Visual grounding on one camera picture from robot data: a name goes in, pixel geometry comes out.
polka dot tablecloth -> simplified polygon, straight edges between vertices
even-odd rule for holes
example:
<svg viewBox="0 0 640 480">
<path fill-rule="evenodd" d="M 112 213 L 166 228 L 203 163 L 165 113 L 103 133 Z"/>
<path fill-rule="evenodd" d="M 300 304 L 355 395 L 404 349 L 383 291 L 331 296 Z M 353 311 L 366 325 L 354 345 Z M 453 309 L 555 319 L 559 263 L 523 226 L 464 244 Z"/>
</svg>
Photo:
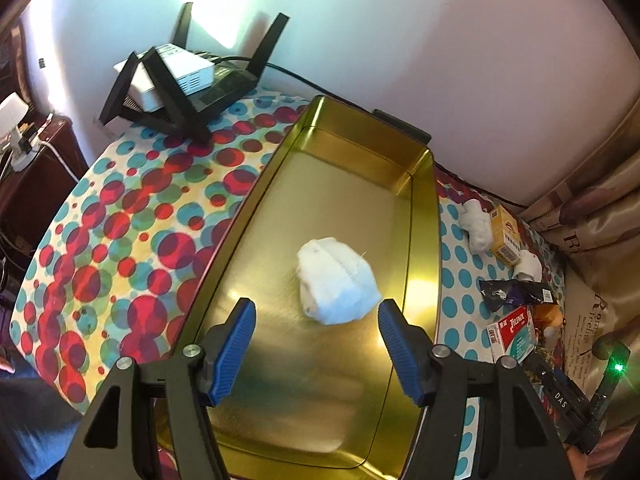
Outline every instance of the polka dot tablecloth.
<svg viewBox="0 0 640 480">
<path fill-rule="evenodd" d="M 464 186 L 443 172 L 436 171 L 436 188 L 440 202 L 440 237 L 442 252 L 442 286 L 440 316 L 436 340 L 454 349 L 466 359 L 493 362 L 489 338 L 485 330 L 490 322 L 504 316 L 503 310 L 492 313 L 482 300 L 479 280 L 508 280 L 513 269 L 497 260 L 487 251 L 476 255 L 469 252 L 468 235 L 458 223 L 462 204 L 477 198 L 485 211 L 494 209 L 486 197 Z M 564 272 L 558 255 L 523 222 L 518 222 L 520 237 L 529 251 L 535 253 L 543 265 L 543 281 L 551 285 L 560 306 L 564 309 Z M 562 362 L 562 348 L 557 361 Z M 465 412 L 456 479 L 471 473 L 476 432 L 478 430 L 478 400 L 469 399 Z"/>
<path fill-rule="evenodd" d="M 10 325 L 30 364 L 85 412 L 120 355 L 166 355 L 232 217 L 306 101 L 261 89 L 205 147 L 133 126 L 58 211 Z"/>
</svg>

white lamp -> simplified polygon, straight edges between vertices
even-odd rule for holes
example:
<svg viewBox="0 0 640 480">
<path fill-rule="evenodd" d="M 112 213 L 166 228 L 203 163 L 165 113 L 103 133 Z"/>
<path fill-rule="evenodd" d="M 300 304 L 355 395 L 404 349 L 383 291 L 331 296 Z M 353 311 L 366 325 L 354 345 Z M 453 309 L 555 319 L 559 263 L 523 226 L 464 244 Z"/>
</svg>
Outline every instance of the white lamp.
<svg viewBox="0 0 640 480">
<path fill-rule="evenodd" d="M 0 104 L 0 134 L 11 135 L 10 144 L 12 148 L 11 165 L 14 171 L 22 171 L 36 156 L 38 150 L 31 150 L 25 153 L 20 146 L 20 131 L 18 124 L 29 111 L 29 106 L 25 103 L 17 93 L 12 93 L 7 99 Z"/>
</svg>

black plastic bag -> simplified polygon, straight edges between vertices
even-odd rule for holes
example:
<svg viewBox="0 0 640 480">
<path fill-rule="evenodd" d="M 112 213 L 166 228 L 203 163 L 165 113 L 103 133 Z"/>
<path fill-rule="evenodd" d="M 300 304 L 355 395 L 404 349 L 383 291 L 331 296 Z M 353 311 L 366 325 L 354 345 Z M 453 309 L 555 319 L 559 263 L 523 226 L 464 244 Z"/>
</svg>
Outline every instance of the black plastic bag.
<svg viewBox="0 0 640 480">
<path fill-rule="evenodd" d="M 508 312 L 521 305 L 556 303 L 548 285 L 520 280 L 479 280 L 484 302 L 491 312 L 509 306 Z"/>
</svg>

gold metal tray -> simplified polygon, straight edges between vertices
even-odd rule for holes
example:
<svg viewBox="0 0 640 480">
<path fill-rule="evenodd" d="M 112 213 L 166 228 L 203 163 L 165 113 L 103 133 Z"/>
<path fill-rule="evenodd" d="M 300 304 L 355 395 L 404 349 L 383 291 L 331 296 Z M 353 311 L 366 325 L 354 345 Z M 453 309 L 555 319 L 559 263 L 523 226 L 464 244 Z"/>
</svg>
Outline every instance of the gold metal tray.
<svg viewBox="0 0 640 480">
<path fill-rule="evenodd" d="M 316 98 L 246 198 L 206 273 L 178 349 L 238 298 L 254 337 L 212 425 L 229 472 L 255 480 L 400 475 L 420 411 L 402 394 L 376 310 L 323 326 L 302 312 L 299 248 L 335 237 L 433 337 L 440 243 L 431 153 L 381 121 Z"/>
</svg>

red and white box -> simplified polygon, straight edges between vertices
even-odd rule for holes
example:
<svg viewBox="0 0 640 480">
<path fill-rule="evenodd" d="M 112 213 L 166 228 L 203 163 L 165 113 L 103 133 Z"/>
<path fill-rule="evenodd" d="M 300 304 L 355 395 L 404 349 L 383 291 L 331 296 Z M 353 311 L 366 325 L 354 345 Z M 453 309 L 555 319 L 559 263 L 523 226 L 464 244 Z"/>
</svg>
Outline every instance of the red and white box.
<svg viewBox="0 0 640 480">
<path fill-rule="evenodd" d="M 536 331 L 529 308 L 519 306 L 486 328 L 494 363 L 503 355 L 510 355 L 521 363 L 536 347 Z"/>
</svg>

